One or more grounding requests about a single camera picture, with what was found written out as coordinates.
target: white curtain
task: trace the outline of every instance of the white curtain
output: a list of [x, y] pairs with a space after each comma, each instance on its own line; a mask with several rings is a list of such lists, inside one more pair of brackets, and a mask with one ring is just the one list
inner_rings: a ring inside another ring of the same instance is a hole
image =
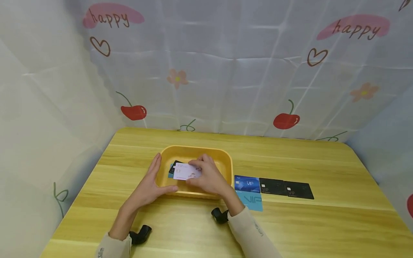
[[38, 257], [124, 126], [345, 141], [413, 81], [408, 3], [2, 1], [0, 254]]
[[348, 144], [413, 232], [413, 86]]

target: wood grain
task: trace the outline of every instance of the wood grain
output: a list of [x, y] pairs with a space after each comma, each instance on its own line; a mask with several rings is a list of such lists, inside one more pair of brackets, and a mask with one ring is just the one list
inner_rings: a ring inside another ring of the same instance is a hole
[[[413, 236], [351, 148], [338, 142], [123, 128], [113, 137], [41, 257], [92, 257], [117, 209], [169, 145], [226, 150], [235, 175], [310, 184], [315, 200], [262, 194], [253, 214], [284, 258], [413, 257]], [[221, 200], [165, 196], [133, 224], [153, 228], [132, 257], [243, 257]]]

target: right hand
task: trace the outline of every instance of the right hand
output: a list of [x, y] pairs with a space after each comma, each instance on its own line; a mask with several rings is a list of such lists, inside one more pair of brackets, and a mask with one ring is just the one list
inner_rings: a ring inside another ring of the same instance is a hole
[[188, 164], [202, 168], [200, 177], [186, 180], [188, 185], [199, 187], [208, 193], [220, 196], [223, 196], [228, 189], [232, 189], [210, 156], [203, 154], [197, 160], [189, 161]]

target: flower print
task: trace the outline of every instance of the flower print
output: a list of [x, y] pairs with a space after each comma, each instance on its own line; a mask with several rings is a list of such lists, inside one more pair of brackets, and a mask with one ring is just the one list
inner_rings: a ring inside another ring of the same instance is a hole
[[353, 102], [357, 102], [361, 99], [371, 99], [378, 90], [379, 86], [371, 86], [370, 83], [364, 83], [359, 90], [350, 92], [350, 95], [354, 96]]
[[166, 78], [170, 84], [174, 84], [175, 88], [178, 89], [180, 84], [187, 85], [188, 81], [186, 79], [186, 72], [180, 70], [176, 73], [175, 69], [169, 70], [169, 76]]

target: white sleeve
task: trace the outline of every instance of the white sleeve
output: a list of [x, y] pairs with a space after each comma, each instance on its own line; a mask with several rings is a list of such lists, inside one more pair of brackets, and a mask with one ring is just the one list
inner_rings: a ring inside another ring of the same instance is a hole
[[131, 246], [132, 239], [129, 235], [121, 241], [106, 233], [96, 249], [95, 258], [129, 258]]
[[282, 258], [247, 207], [234, 217], [228, 213], [228, 223], [246, 258]]

